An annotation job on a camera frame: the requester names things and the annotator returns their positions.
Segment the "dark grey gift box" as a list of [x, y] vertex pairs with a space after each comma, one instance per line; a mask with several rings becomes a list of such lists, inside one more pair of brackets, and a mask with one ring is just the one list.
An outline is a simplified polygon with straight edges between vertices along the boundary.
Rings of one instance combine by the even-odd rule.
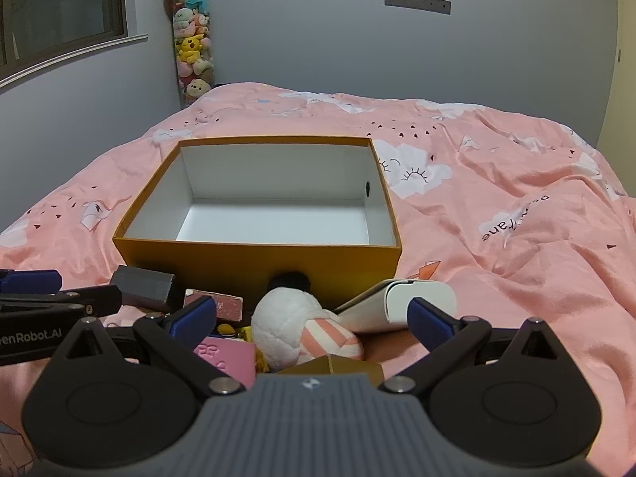
[[122, 304], [162, 313], [183, 307], [185, 287], [172, 273], [120, 265], [110, 284], [122, 293]]

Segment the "pink wallet case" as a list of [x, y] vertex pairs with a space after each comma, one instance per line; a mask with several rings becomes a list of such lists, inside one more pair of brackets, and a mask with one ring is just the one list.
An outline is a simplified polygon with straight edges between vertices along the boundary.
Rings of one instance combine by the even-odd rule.
[[256, 346], [234, 338], [209, 336], [194, 349], [208, 364], [250, 389], [256, 381]]

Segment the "white glasses case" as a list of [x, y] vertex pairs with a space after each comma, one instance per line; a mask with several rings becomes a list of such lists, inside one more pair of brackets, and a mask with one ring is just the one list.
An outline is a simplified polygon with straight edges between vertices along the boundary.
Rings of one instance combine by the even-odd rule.
[[450, 316], [457, 310], [456, 295], [446, 283], [389, 279], [375, 284], [333, 312], [339, 317], [339, 323], [355, 334], [403, 330], [407, 327], [407, 308], [414, 298], [424, 298]]

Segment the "white striped plush toy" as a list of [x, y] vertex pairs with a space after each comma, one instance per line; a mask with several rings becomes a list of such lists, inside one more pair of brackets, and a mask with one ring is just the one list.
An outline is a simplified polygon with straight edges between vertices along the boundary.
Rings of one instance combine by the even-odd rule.
[[253, 343], [272, 372], [337, 355], [365, 357], [361, 341], [312, 294], [277, 287], [256, 305], [251, 316]]

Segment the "gold jewellery box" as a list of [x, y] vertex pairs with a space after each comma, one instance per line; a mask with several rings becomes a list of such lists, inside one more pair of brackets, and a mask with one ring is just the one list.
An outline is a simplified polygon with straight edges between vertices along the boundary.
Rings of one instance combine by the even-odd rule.
[[365, 374], [373, 386], [384, 382], [385, 376], [382, 366], [374, 362], [354, 360], [349, 357], [339, 357], [328, 354], [297, 366], [289, 367], [278, 372], [278, 375], [318, 376], [318, 375], [349, 375]]

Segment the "orange cardboard storage box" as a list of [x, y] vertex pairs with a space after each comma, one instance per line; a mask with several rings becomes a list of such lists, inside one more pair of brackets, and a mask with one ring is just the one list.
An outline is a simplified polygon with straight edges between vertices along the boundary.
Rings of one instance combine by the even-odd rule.
[[335, 308], [393, 277], [402, 253], [373, 142], [343, 136], [182, 140], [113, 241], [130, 266], [249, 306], [297, 271]]

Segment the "pink cloud print duvet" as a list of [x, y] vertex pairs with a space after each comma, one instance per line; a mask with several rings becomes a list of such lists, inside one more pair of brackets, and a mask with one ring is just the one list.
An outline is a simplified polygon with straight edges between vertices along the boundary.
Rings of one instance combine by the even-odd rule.
[[100, 155], [1, 235], [5, 269], [107, 282], [114, 229], [186, 138], [370, 137], [402, 239], [400, 277], [429, 268], [462, 314], [497, 326], [541, 316], [592, 386], [603, 424], [589, 457], [635, 462], [635, 202], [603, 155], [546, 118], [471, 103], [380, 100], [227, 84]]

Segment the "cream door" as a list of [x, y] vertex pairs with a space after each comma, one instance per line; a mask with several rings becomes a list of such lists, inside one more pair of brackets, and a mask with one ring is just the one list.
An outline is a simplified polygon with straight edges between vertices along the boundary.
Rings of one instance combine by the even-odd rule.
[[612, 165], [635, 156], [635, 0], [617, 0], [617, 51], [603, 128], [597, 143]]

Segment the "dark window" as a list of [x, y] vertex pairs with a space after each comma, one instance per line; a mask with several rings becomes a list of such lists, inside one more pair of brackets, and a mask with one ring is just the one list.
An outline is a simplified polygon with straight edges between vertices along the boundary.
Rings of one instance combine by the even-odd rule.
[[1, 0], [1, 91], [147, 40], [137, 31], [133, 0]]

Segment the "tall plush toy holder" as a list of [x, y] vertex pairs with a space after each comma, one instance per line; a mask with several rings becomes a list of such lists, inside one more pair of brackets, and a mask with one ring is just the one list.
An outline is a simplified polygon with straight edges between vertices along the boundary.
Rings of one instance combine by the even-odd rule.
[[209, 0], [164, 0], [164, 3], [173, 32], [180, 103], [186, 108], [215, 84]]

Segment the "grey wall plate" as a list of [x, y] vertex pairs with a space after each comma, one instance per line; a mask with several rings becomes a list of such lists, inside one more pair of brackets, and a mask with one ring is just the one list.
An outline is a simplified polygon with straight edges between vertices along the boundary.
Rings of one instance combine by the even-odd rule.
[[395, 8], [420, 10], [431, 13], [450, 15], [452, 4], [448, 0], [385, 0], [386, 6]]

